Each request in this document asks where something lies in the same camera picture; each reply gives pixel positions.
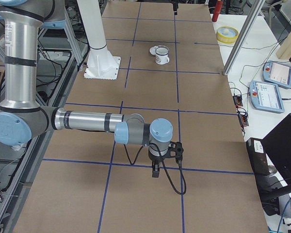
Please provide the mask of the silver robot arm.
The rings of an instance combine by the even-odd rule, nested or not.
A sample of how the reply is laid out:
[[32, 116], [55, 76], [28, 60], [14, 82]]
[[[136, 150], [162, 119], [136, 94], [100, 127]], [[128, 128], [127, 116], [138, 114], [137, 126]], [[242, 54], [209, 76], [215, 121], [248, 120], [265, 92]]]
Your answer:
[[5, 98], [0, 102], [0, 142], [18, 146], [44, 132], [75, 129], [114, 134], [116, 143], [147, 147], [152, 175], [170, 157], [173, 126], [158, 118], [147, 124], [139, 114], [67, 111], [35, 99], [38, 29], [64, 28], [62, 0], [0, 0], [5, 22]]

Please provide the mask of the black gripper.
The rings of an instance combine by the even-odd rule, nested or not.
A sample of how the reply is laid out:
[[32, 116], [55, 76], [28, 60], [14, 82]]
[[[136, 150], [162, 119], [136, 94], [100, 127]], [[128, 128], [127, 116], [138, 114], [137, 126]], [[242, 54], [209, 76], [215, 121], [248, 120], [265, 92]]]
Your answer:
[[178, 9], [178, 0], [172, 0], [174, 15], [178, 15], [177, 9]]
[[152, 161], [152, 178], [158, 178], [160, 174], [160, 162], [162, 161], [159, 156], [150, 155]]

